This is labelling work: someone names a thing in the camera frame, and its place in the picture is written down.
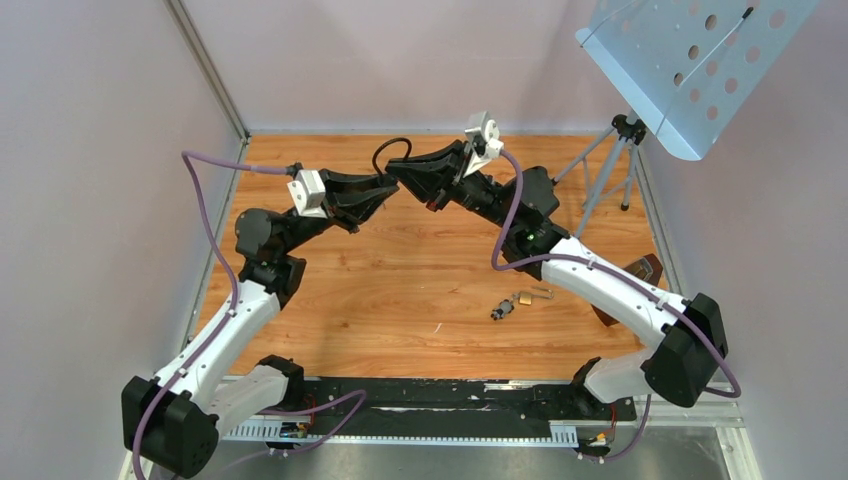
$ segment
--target tripod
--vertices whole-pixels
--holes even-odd
[[[583,163],[583,179],[586,185],[586,201],[583,203],[584,213],[583,218],[580,220],[580,226],[578,226],[577,231],[574,232],[575,237],[579,238],[583,233],[583,230],[586,228],[586,224],[589,222],[589,217],[592,215],[592,211],[595,207],[601,201],[617,192],[622,187],[624,187],[624,199],[621,201],[621,209],[626,211],[630,208],[630,194],[633,191],[633,177],[636,176],[636,159],[640,158],[639,144],[642,143],[647,131],[648,129],[645,126],[645,123],[639,119],[636,112],[633,110],[631,110],[628,115],[616,115],[615,118],[612,119],[612,124],[607,127],[603,133],[598,135],[598,137],[586,148],[586,150],[583,150],[583,153],[578,155],[574,161],[569,163],[567,167],[554,177],[554,185],[556,185],[568,174],[568,172],[573,170],[578,163]],[[615,145],[609,155],[607,155],[607,159],[604,160],[601,171],[598,172],[598,177],[595,179],[595,184],[590,186],[589,164],[586,161],[586,157],[592,153],[592,151],[595,150],[598,145],[604,141],[604,139],[612,135],[613,132],[618,133],[618,140],[616,140]],[[618,161],[618,158],[621,156],[621,153],[625,148],[628,149],[630,154],[630,165],[627,168],[627,178],[620,184],[613,187],[609,192],[604,193],[604,188],[606,188],[610,174],[612,174],[612,169],[615,167],[615,163]]]

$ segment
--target wall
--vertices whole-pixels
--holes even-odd
[[[252,130],[602,130],[627,106],[574,33],[595,2],[186,0]]]
[[[237,139],[161,1],[4,2],[0,72],[2,477],[116,478],[209,252],[179,152]]]
[[[822,0],[703,161],[646,148],[688,293],[722,305],[768,480],[848,471],[846,23]]]

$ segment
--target wood surface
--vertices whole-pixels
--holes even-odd
[[[374,149],[390,138],[357,136],[257,136],[247,163],[344,173],[371,173]],[[446,146],[454,136],[412,136],[413,155]],[[575,158],[591,137],[507,136],[507,148],[524,168],[544,165],[551,175]],[[592,178],[611,147],[607,141],[590,156]],[[403,145],[389,147],[380,160],[400,157]],[[619,161],[609,186],[626,175]],[[506,161],[486,173],[512,178]],[[238,271],[236,216],[251,207],[284,211],[292,203],[287,178],[244,173],[239,180],[222,250]],[[576,229],[584,199],[583,176],[573,171],[556,188],[561,206],[552,216]],[[644,206],[634,184],[631,208],[619,208],[614,194],[597,209],[582,241],[617,265],[655,252]],[[433,213],[411,194],[389,199],[360,233],[333,228],[293,254],[308,266],[300,290],[269,322],[234,364],[244,374],[260,358],[294,358],[317,376],[569,379],[586,360],[615,357],[639,348],[622,325],[605,327],[590,305],[554,287],[553,300],[518,305],[501,321],[491,310],[513,292],[537,284],[525,274],[496,272],[489,265],[497,227],[455,204]],[[203,326],[229,294],[216,266],[198,322]]]

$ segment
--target robotic arm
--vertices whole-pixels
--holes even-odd
[[[470,123],[465,142],[456,140],[441,151],[405,161],[390,160],[386,171],[431,211],[452,201],[503,227],[516,181],[501,185],[479,171],[501,154],[503,143],[498,139],[497,124],[487,113],[472,116]],[[657,393],[675,405],[694,405],[718,364],[672,312],[683,312],[724,357],[727,342],[718,304],[703,294],[690,301],[663,291],[597,256],[550,220],[559,201],[547,170],[532,167],[522,172],[522,178],[524,188],[516,200],[519,205],[501,249],[504,258],[520,262],[539,257],[516,270],[580,295],[630,328],[645,345],[643,350],[619,358],[594,358],[580,368],[573,383],[588,392],[586,408],[598,401],[607,404],[648,393]],[[648,300],[633,285],[659,300]]]
[[[236,221],[236,251],[245,258],[237,304],[231,295],[177,358],[150,380],[134,377],[121,394],[126,448],[132,450],[134,438],[142,435],[141,455],[182,477],[199,473],[218,439],[251,415],[272,405],[286,410],[300,405],[303,368],[273,355],[237,382],[221,389],[218,385],[250,339],[297,292],[306,260],[291,251],[334,225],[356,233],[398,191],[390,175],[345,175],[299,166],[288,188],[295,204],[288,211],[252,208]],[[193,359],[188,367],[187,359]],[[159,402],[138,432],[157,395]]]

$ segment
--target cable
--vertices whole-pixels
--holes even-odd
[[[644,295],[651,302],[656,303],[660,301],[660,298],[658,296],[651,293],[638,281],[631,278],[630,275],[620,272],[614,268],[608,267],[602,263],[596,263],[592,260],[588,260],[583,257],[578,257],[576,255],[567,255],[562,253],[546,253],[542,255],[537,255],[535,257],[517,260],[515,262],[507,263],[506,265],[499,265],[498,257],[500,256],[501,249],[503,248],[503,244],[506,241],[506,236],[509,233],[509,229],[512,226],[512,221],[515,218],[515,212],[518,210],[518,205],[521,203],[521,194],[524,191],[524,175],[521,171],[521,165],[519,165],[515,157],[513,157],[505,149],[501,150],[501,155],[509,161],[509,163],[512,165],[512,168],[515,170],[515,193],[513,194],[512,203],[509,206],[509,210],[507,211],[503,226],[501,227],[501,232],[498,235],[497,241],[495,242],[495,248],[494,250],[492,250],[492,268],[498,271],[506,271],[541,261],[566,260],[570,262],[580,263],[582,265],[589,266],[590,268],[597,269],[603,273],[611,275],[616,279],[620,280],[622,283],[628,285],[629,287]],[[733,391],[731,392],[724,392],[711,387],[705,388],[704,391],[707,393],[718,395],[720,397],[739,398],[739,396],[742,395],[742,388],[739,385],[739,381],[736,379],[736,376],[733,375],[733,372],[730,371],[730,366],[727,364],[727,362],[724,360],[718,350],[716,350],[715,346],[712,344],[710,339],[707,338],[706,335],[704,335],[704,332],[702,332],[701,329],[698,328],[698,326],[692,322],[692,320],[689,320],[686,315],[683,315],[683,313],[677,310],[676,308],[668,304],[663,305],[663,308],[672,315],[674,315],[678,320],[680,320],[684,325],[686,325],[692,331],[692,333],[695,334],[696,337],[698,337],[698,340],[701,341],[704,347],[706,347],[706,349],[710,352],[710,355],[716,361],[719,368],[721,368],[721,371],[724,373],[724,375],[727,377],[727,380],[730,382],[730,385],[733,387]],[[642,437],[642,433],[645,431],[645,424],[647,423],[648,410],[650,406],[651,396],[648,395],[648,401],[645,403],[645,413],[643,414],[642,423],[639,426],[639,430],[636,432],[636,436],[633,437],[633,440],[630,442],[630,444],[627,445],[627,447],[624,448],[624,450],[615,455],[610,455],[609,457],[606,457],[608,460],[620,458],[621,456],[629,452],[639,442],[640,438]]]
[[[215,241],[215,234],[212,232],[212,227],[209,225],[209,214],[206,211],[206,202],[203,199],[203,190],[200,187],[200,180],[197,178],[197,172],[194,170],[194,166],[191,164],[190,158],[195,160],[199,160],[204,163],[208,163],[210,165],[215,165],[218,167],[231,168],[233,170],[244,170],[258,173],[267,173],[272,175],[291,175],[294,173],[294,168],[292,167],[261,167],[258,165],[242,165],[239,163],[227,162],[225,160],[219,160],[214,157],[210,157],[208,155],[192,152],[192,151],[183,151],[182,159],[185,163],[186,169],[188,169],[189,175],[191,175],[192,184],[194,184],[194,193],[197,196],[197,204],[200,208],[200,219],[203,221],[203,230],[206,232],[206,238],[209,240],[209,245],[212,247],[212,252],[215,254],[215,257],[218,259],[218,262],[221,263],[221,266],[224,267],[224,271],[227,273],[227,278],[230,280],[230,287],[232,288],[232,301],[230,305],[238,305],[238,281],[236,280],[236,274],[233,272],[232,267],[227,260],[224,258],[224,254],[221,253],[221,249],[218,248],[218,243]],[[194,364],[195,360],[197,360],[200,355],[209,348],[209,345],[215,340],[218,334],[221,333],[221,330],[227,325],[230,321],[230,312],[224,314],[224,317],[215,326],[212,330],[212,333],[206,337],[206,340],[200,344],[197,350],[194,351],[188,358],[186,358],[185,362],[177,369],[176,372],[169,378],[165,385],[156,392],[156,395],[153,397],[153,400],[150,401],[150,404],[147,405],[147,408],[144,410],[144,413],[141,415],[141,420],[138,422],[138,427],[136,428],[135,435],[133,437],[133,445],[132,445],[132,465],[133,471],[135,472],[136,480],[146,480],[144,478],[144,473],[141,469],[141,440],[144,436],[144,430],[147,428],[147,424],[150,421],[151,415],[153,415],[153,411],[156,409],[156,406],[159,405],[159,402],[162,401],[165,394],[171,390],[174,384],[180,379],[180,370],[188,369]]]
[[[256,459],[256,458],[278,455],[278,454],[282,455],[284,457],[288,457],[289,455],[292,455],[292,454],[295,454],[295,453],[305,453],[305,452],[308,452],[310,450],[314,450],[314,449],[318,448],[319,446],[323,445],[327,440],[329,440],[333,435],[335,435],[339,430],[341,430],[342,427],[345,426],[345,424],[348,422],[348,420],[350,420],[351,417],[353,417],[353,415],[359,410],[359,407],[361,407],[362,404],[365,402],[366,395],[365,395],[365,390],[354,390],[354,391],[348,393],[347,395],[343,395],[343,396],[341,396],[341,397],[339,397],[339,398],[337,398],[337,399],[335,399],[331,402],[327,402],[327,403],[321,405],[320,407],[313,407],[313,408],[309,408],[309,409],[306,409],[306,410],[301,410],[299,412],[285,412],[285,411],[282,411],[282,410],[270,410],[270,409],[262,410],[261,412],[259,412],[262,415],[285,415],[285,416],[308,415],[308,414],[312,414],[312,413],[315,413],[315,412],[320,412],[322,410],[327,410],[329,408],[332,408],[332,407],[334,407],[334,406],[336,406],[340,403],[343,403],[343,402],[350,400],[351,398],[353,398],[355,396],[358,396],[359,400],[356,402],[356,405],[353,406],[353,408],[350,410],[350,412],[348,412],[348,414],[345,415],[345,417],[342,419],[341,422],[338,423],[338,425],[333,427],[332,430],[330,430],[326,435],[322,436],[320,439],[316,440],[315,442],[313,442],[313,443],[311,443],[311,444],[309,444],[305,447],[295,448],[293,450],[271,449],[271,450],[261,450],[261,451],[255,452],[255,453],[247,454],[247,455],[233,461],[232,463],[230,463],[226,467],[222,468],[221,470],[219,470],[215,474],[215,476],[212,477],[212,478],[218,478],[221,475],[223,475],[224,472],[235,467],[236,465],[240,465],[242,463],[249,462],[250,460],[253,460],[253,459]]]
[[[385,150],[386,147],[400,142],[406,144],[406,154],[403,156],[403,161],[405,162],[409,158],[409,154],[412,153],[412,141],[406,137],[392,138],[391,140],[388,140],[379,147],[377,147],[377,150],[374,150],[374,156],[371,157],[371,166],[373,166],[374,171],[377,172],[377,178],[381,184],[383,183],[383,171],[380,170],[380,167],[377,165],[377,157],[379,157],[380,154],[383,153],[383,150]]]

